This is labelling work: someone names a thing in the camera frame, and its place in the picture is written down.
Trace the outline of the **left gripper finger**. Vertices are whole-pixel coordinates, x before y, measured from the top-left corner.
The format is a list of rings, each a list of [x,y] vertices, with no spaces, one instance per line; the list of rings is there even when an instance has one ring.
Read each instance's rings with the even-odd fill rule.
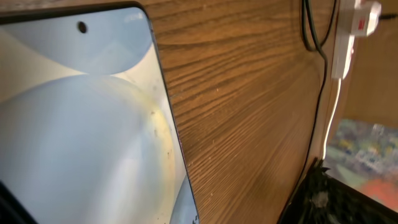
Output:
[[[296,186],[278,224],[397,224],[397,212],[330,177],[315,159]]]

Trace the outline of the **Galaxy smartphone blue screen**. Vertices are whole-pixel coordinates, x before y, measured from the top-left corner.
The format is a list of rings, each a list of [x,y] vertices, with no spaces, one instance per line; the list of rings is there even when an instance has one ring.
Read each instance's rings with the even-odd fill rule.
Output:
[[[138,2],[1,14],[1,222],[200,222]]]

